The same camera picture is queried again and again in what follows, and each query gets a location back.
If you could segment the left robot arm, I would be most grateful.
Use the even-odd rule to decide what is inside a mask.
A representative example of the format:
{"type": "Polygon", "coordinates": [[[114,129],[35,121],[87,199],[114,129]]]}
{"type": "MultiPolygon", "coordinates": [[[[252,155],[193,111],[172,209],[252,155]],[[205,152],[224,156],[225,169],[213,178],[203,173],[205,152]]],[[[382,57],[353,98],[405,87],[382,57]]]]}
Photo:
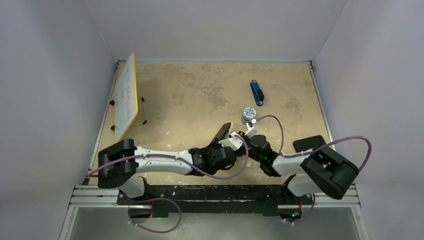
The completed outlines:
{"type": "Polygon", "coordinates": [[[182,151],[158,151],[135,145],[133,139],[123,139],[98,153],[97,175],[101,189],[119,189],[138,205],[149,199],[148,184],[139,173],[175,173],[183,176],[208,176],[226,169],[237,160],[237,150],[243,141],[237,136],[215,139],[203,148],[182,151]]]}

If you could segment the black smartphone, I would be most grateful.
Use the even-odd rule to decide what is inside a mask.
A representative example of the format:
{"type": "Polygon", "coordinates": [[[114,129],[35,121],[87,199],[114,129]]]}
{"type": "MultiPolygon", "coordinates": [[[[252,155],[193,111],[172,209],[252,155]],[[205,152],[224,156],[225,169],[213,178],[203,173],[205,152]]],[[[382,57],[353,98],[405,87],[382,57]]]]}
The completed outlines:
{"type": "Polygon", "coordinates": [[[209,145],[214,145],[221,140],[228,139],[232,131],[233,125],[234,123],[231,121],[223,124],[221,128],[218,130],[218,132],[216,133],[216,135],[212,138],[212,141],[209,143],[209,145]]]}

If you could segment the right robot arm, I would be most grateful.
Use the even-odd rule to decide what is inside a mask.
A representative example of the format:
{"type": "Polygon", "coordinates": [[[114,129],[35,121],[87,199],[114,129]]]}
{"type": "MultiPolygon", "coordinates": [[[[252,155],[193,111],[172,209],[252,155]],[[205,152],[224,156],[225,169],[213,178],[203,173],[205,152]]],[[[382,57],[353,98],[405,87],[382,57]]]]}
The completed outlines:
{"type": "Polygon", "coordinates": [[[330,147],[325,147],[322,136],[316,135],[296,140],[296,153],[282,156],[271,148],[264,135],[240,135],[248,146],[248,156],[259,163],[269,177],[288,175],[280,196],[288,204],[301,196],[324,193],[340,200],[360,173],[359,168],[330,147]]]}

